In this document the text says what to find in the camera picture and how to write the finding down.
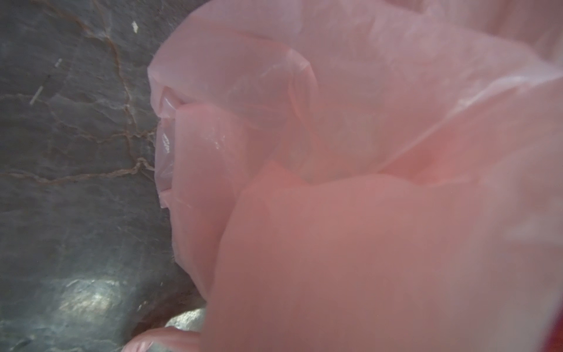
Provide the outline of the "pink plastic bag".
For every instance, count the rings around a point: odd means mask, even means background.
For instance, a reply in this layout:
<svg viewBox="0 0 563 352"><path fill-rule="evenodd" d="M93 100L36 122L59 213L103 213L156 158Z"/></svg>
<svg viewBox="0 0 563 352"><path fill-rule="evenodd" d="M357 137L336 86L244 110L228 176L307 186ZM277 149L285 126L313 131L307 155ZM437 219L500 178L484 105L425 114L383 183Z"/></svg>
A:
<svg viewBox="0 0 563 352"><path fill-rule="evenodd" d="M547 351L561 1L210 1L148 68L207 303L146 351Z"/></svg>

